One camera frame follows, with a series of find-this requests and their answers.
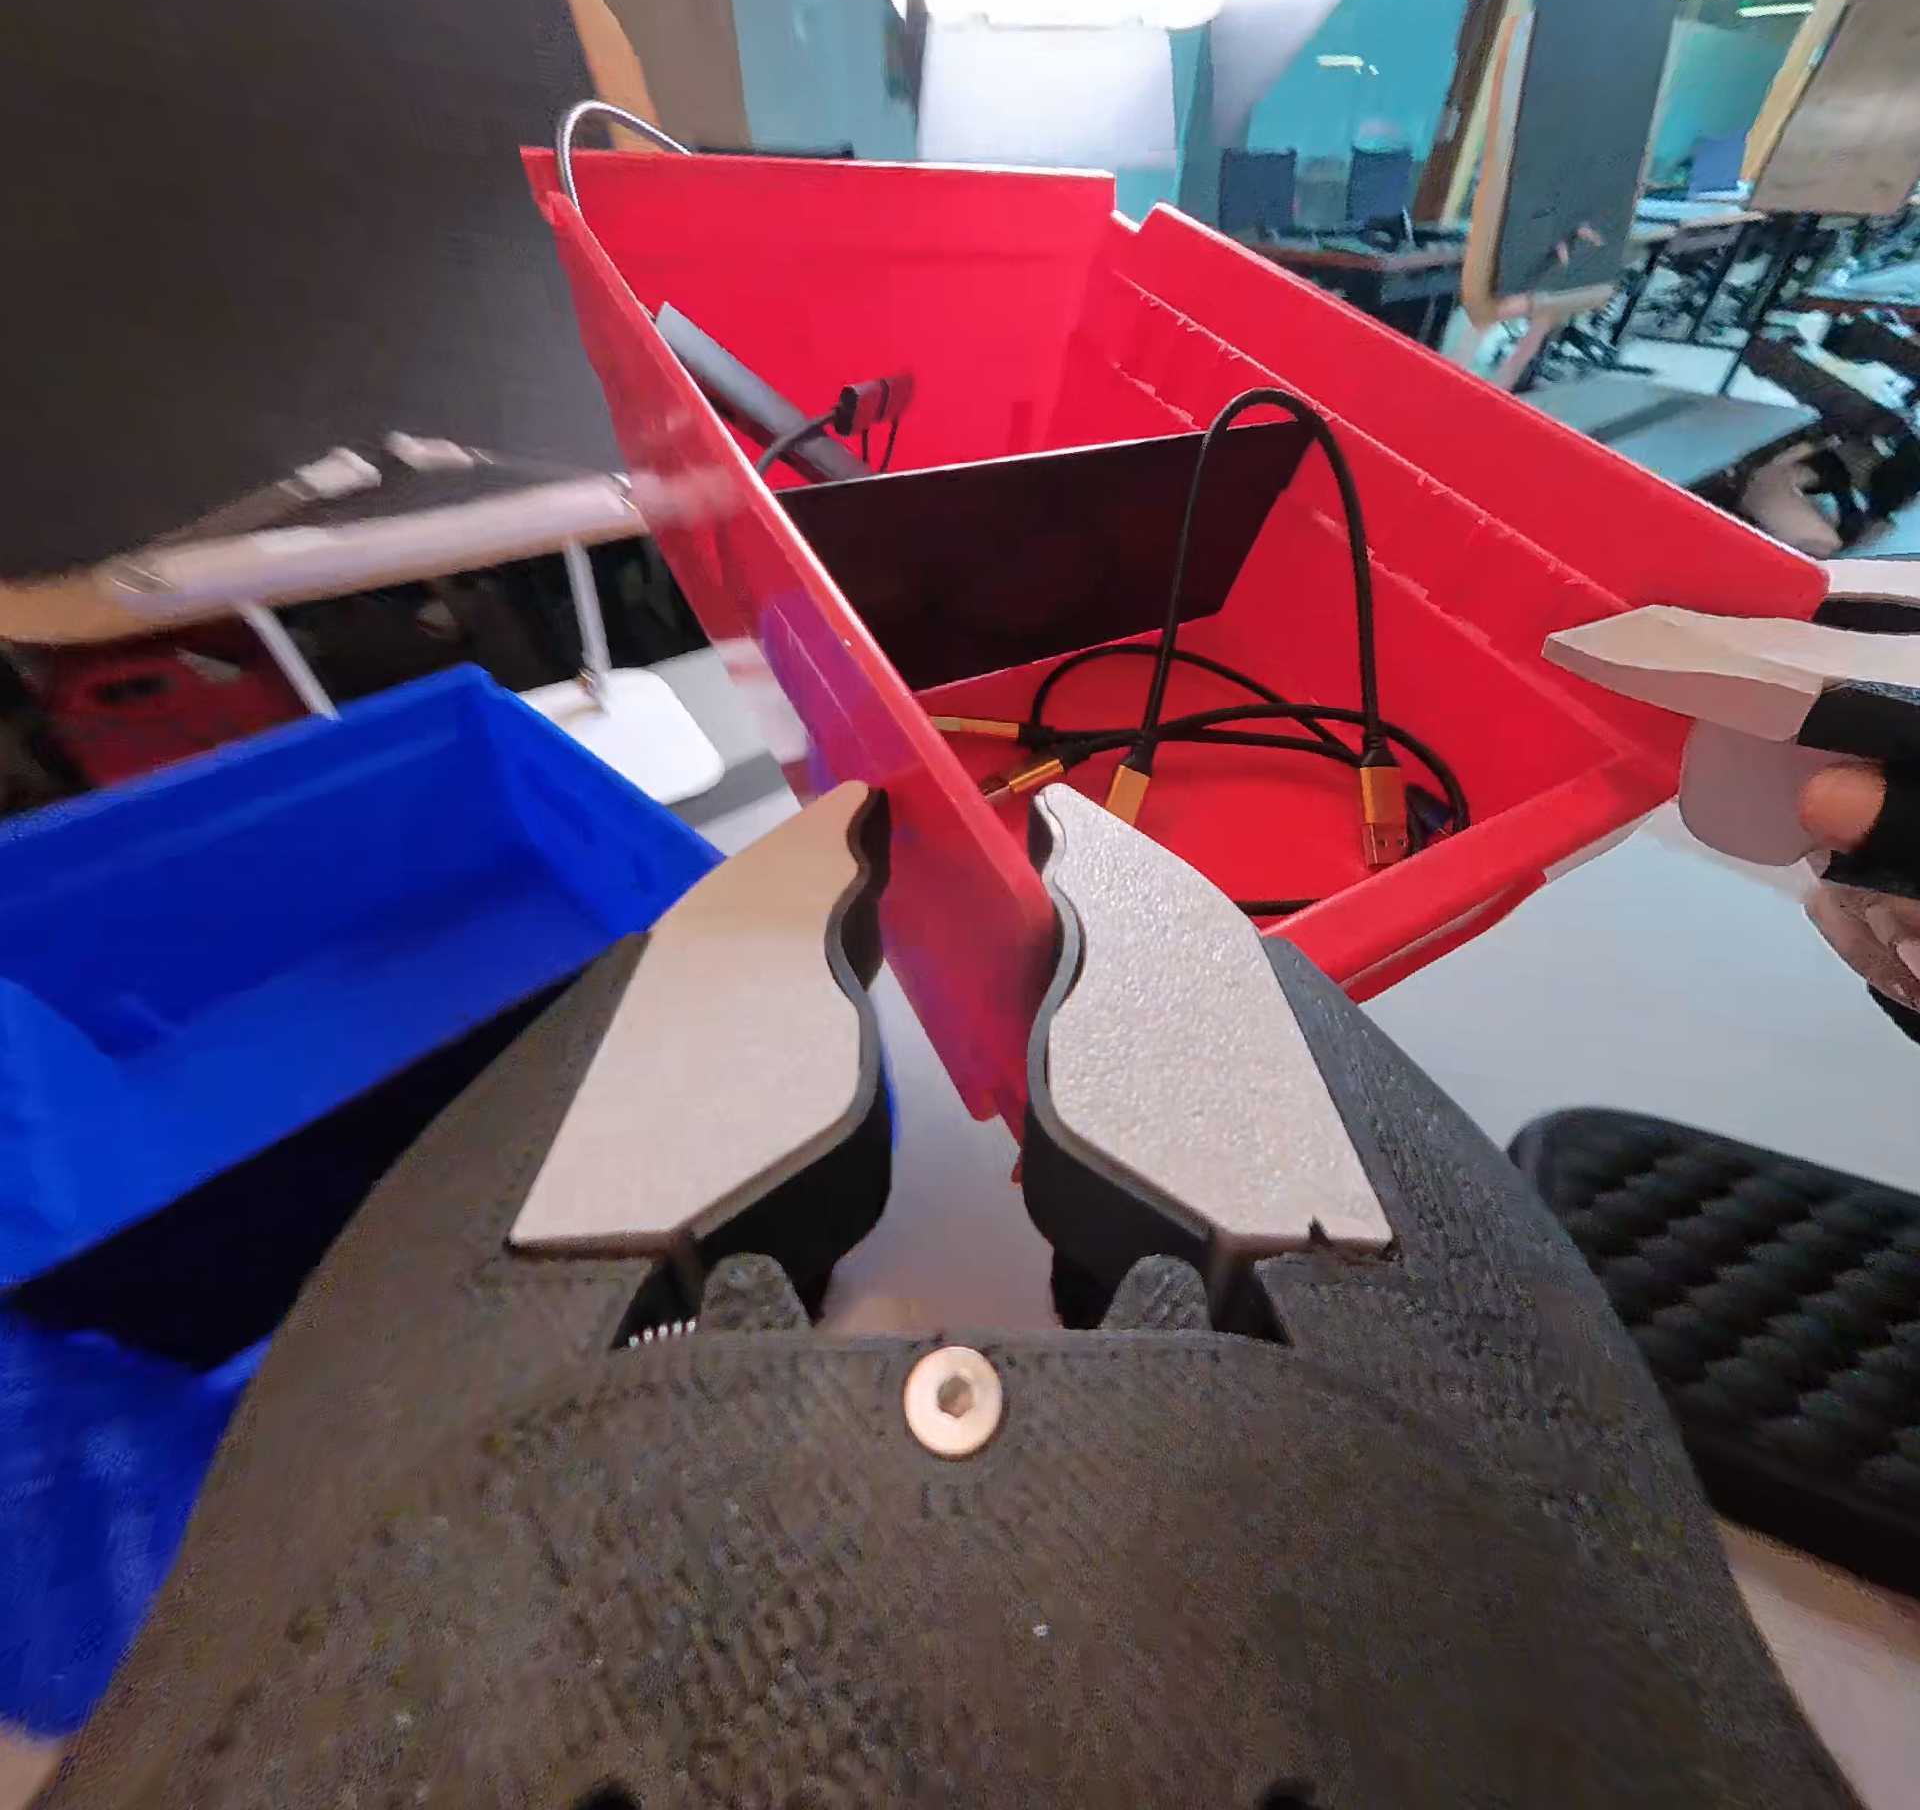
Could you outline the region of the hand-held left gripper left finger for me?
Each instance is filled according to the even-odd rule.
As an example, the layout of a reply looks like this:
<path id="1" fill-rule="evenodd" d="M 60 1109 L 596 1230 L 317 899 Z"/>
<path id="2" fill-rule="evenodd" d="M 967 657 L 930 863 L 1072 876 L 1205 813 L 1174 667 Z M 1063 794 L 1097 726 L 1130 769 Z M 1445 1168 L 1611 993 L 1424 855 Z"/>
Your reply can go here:
<path id="1" fill-rule="evenodd" d="M 842 782 L 707 872 L 642 938 L 521 1199 L 521 1255 L 665 1255 L 853 1141 L 880 1091 L 873 961 L 886 797 Z"/>

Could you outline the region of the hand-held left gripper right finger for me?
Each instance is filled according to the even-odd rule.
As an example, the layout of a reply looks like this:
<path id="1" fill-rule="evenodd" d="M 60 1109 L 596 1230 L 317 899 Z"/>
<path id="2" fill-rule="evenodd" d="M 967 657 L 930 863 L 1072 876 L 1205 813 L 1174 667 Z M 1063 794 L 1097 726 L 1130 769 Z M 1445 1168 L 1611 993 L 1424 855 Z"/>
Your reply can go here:
<path id="1" fill-rule="evenodd" d="M 1059 961 L 1028 1051 L 1024 1199 L 1088 1270 L 1247 1270 L 1395 1230 L 1274 955 L 1197 867 L 1067 784 L 1030 849 Z"/>

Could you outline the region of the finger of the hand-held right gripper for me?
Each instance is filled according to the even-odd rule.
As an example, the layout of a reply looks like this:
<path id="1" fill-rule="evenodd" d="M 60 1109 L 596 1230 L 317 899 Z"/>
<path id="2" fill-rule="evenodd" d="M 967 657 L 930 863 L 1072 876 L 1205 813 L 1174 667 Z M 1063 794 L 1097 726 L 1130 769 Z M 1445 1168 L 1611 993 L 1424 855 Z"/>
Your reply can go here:
<path id="1" fill-rule="evenodd" d="M 1801 792 L 1845 755 L 1732 728 L 1689 734 L 1680 815 L 1707 849 L 1745 863 L 1787 867 L 1816 857 L 1816 836 L 1801 822 Z"/>
<path id="2" fill-rule="evenodd" d="M 1826 674 L 1793 655 L 1812 628 L 1643 607 L 1545 638 L 1543 657 L 1649 709 L 1766 742 L 1795 742 Z"/>

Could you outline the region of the black cable wide orange plugs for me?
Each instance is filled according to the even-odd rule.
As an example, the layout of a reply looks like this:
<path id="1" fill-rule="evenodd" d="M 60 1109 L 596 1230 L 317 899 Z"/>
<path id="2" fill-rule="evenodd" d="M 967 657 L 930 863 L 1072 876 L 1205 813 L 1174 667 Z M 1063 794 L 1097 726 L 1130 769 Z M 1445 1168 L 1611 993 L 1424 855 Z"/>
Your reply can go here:
<path id="1" fill-rule="evenodd" d="M 1380 872 L 1405 859 L 1409 849 L 1409 824 L 1403 767 L 1393 753 L 1380 711 L 1378 611 L 1368 523 L 1355 486 L 1353 467 L 1347 453 L 1340 448 L 1340 442 L 1332 434 L 1328 419 L 1307 400 L 1295 392 L 1286 392 L 1284 388 L 1261 386 L 1236 394 L 1215 413 L 1211 425 L 1203 434 L 1203 442 L 1195 457 L 1195 467 L 1188 480 L 1186 498 L 1182 503 L 1163 619 L 1155 644 L 1155 665 L 1149 678 L 1142 713 L 1134 738 L 1113 772 L 1103 807 L 1122 824 L 1134 826 L 1151 790 L 1153 769 L 1157 765 L 1157 747 L 1161 738 L 1161 715 L 1170 676 L 1174 669 L 1174 651 L 1178 646 L 1182 626 L 1182 594 L 1192 530 L 1199 517 L 1201 500 L 1205 496 L 1207 467 L 1215 446 L 1230 434 L 1230 430 L 1236 427 L 1245 415 L 1255 411 L 1274 411 L 1305 430 L 1311 444 L 1315 444 L 1324 455 L 1334 488 L 1338 492 L 1353 571 L 1359 688 L 1359 834 L 1363 863 L 1368 870 Z"/>

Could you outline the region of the red plastic bin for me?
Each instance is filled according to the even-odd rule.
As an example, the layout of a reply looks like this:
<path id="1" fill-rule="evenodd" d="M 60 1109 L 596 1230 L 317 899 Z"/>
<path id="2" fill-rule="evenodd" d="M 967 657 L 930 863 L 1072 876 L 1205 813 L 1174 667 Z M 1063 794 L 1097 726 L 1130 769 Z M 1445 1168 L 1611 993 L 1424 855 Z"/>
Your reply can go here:
<path id="1" fill-rule="evenodd" d="M 1067 605 L 1119 557 L 1017 555 L 974 523 L 909 534 L 886 569 L 959 561 L 959 596 L 1011 630 L 917 684 L 867 592 L 836 582 L 661 340 L 671 304 L 780 394 L 909 371 L 894 473 L 1205 430 L 1249 388 L 1330 419 L 1378 580 L 1382 707 L 1453 769 L 1470 824 L 1368 874 L 1355 778 L 1253 751 L 1161 755 L 1140 811 L 1236 899 L 1311 899 L 1265 928 L 1359 1003 L 1509 918 L 1678 784 L 1687 724 L 1545 663 L 1545 638 L 1630 607 L 1810 617 L 1820 567 L 1167 206 L 1142 223 L 1094 171 L 984 171 L 588 150 L 571 204 L 527 148 L 621 453 L 705 473 L 707 513 L 657 542 L 738 684 L 765 665 L 817 786 L 888 792 L 886 957 L 961 1101 L 1021 1126 L 1026 1045 L 1055 934 L 1024 803 L 990 805 L 986 736 L 1013 717 Z"/>

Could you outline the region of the person's right hand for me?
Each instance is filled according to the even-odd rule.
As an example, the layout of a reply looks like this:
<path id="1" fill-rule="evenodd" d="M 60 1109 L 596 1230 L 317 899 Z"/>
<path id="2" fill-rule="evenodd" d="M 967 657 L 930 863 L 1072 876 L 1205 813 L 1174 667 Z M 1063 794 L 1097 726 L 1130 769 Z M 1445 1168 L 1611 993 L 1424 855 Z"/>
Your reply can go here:
<path id="1" fill-rule="evenodd" d="M 1807 918 L 1887 1018 L 1918 1032 L 1918 776 L 1841 763 L 1801 790 L 1799 817 L 1826 855 Z"/>

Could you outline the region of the blue plastic bin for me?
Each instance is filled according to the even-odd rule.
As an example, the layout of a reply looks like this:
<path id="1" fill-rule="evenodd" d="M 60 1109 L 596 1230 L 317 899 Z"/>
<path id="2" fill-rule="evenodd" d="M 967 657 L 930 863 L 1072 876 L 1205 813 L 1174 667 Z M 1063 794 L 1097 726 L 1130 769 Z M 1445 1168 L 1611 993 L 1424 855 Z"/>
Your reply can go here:
<path id="1" fill-rule="evenodd" d="M 730 857 L 467 665 L 4 828 L 4 1727 L 54 1741 L 104 1697 L 244 1383 L 398 1155 Z M 871 982 L 882 892 L 846 934 Z M 880 1038 L 853 1141 L 640 1255 L 663 1301 L 630 1326 L 734 1253 L 815 1312 L 892 1139 Z"/>

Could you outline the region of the black honeycomb pad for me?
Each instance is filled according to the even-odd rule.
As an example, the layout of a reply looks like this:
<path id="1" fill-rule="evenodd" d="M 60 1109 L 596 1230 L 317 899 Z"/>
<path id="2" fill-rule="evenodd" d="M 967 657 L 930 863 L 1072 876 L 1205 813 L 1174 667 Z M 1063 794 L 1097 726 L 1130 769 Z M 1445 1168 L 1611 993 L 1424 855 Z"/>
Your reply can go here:
<path id="1" fill-rule="evenodd" d="M 1509 1143 L 1636 1343 L 1716 1514 L 1918 1597 L 1918 1197 L 1566 1109 Z"/>

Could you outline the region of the black bin divider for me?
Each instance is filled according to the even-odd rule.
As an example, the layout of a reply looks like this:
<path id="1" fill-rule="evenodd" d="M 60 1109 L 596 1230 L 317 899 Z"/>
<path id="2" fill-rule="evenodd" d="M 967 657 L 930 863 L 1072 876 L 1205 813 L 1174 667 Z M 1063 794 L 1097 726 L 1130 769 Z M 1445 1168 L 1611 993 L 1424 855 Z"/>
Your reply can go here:
<path id="1" fill-rule="evenodd" d="M 909 690 L 1157 636 L 1201 432 L 782 490 Z"/>

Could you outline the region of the black board wooden rim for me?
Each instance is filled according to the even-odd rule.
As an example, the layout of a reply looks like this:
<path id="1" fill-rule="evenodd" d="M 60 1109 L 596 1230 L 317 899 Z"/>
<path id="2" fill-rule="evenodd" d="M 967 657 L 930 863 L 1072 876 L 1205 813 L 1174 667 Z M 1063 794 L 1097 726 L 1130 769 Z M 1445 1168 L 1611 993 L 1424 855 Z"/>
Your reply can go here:
<path id="1" fill-rule="evenodd" d="M 4 640 L 390 434 L 627 471 L 521 152 L 598 92 L 567 0 L 2 0 Z"/>
<path id="2" fill-rule="evenodd" d="M 1478 327 L 1620 282 L 1678 0 L 1534 0 L 1501 44 L 1461 302 Z"/>

